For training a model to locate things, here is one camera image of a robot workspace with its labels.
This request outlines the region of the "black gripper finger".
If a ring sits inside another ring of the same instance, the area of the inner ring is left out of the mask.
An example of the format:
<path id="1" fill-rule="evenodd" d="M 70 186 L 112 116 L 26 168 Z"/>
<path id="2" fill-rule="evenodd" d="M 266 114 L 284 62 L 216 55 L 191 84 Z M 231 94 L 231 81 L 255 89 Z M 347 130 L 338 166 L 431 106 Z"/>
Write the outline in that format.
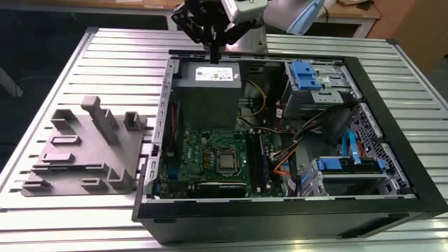
<path id="1" fill-rule="evenodd" d="M 246 33 L 260 26 L 256 20 L 234 25 L 228 30 L 223 25 L 214 26 L 214 64 L 219 64 L 220 48 L 234 45 Z"/>
<path id="2" fill-rule="evenodd" d="M 212 26 L 207 24 L 208 5 L 178 5 L 172 11 L 171 19 L 184 31 L 191 40 L 202 43 L 210 53 L 210 63 L 215 63 L 215 46 Z"/>

